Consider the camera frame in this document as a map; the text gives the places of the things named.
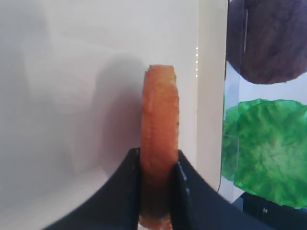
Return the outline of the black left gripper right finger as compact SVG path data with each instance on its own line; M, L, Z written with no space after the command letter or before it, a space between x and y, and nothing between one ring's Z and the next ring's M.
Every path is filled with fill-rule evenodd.
M244 193L242 208L226 201L182 151L172 170L170 216L175 230L305 230L307 213Z

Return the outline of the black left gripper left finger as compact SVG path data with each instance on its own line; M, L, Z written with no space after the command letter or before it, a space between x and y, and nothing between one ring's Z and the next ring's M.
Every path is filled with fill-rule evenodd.
M130 149L109 180L48 230L136 230L140 212L140 150Z

